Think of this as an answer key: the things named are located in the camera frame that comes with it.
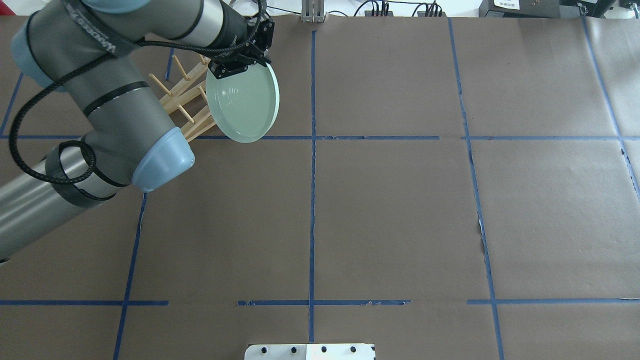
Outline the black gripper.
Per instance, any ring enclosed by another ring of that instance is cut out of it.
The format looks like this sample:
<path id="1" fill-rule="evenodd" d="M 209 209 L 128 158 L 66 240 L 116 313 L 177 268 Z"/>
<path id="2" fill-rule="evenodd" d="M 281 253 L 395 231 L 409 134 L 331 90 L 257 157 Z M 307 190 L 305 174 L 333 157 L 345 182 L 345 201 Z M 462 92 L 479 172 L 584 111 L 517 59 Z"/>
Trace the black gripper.
<path id="1" fill-rule="evenodd" d="M 220 32 L 220 48 L 238 48 L 221 53 L 220 59 L 211 59 L 208 70 L 215 79 L 221 80 L 240 75 L 254 65 L 266 67 L 271 64 L 268 51 L 272 46 L 274 30 L 275 22 L 269 14 L 226 20 Z"/>

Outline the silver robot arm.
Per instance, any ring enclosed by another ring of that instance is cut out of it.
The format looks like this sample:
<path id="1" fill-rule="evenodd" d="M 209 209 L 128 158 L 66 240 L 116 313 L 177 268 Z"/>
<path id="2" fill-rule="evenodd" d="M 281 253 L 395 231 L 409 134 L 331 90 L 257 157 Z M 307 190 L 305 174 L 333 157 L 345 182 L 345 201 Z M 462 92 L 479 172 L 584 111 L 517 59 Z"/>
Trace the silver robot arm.
<path id="1" fill-rule="evenodd" d="M 22 171 L 1 188 L 1 262 L 118 191 L 155 191 L 195 163 L 188 141 L 132 61 L 144 47 L 192 51 L 218 78 L 267 66 L 267 2 L 252 16 L 223 0 L 53 0 L 11 41 L 22 73 L 42 87 L 16 112 L 8 148 Z M 92 130 L 53 146 L 34 167 L 18 148 L 28 112 L 62 89 Z"/>

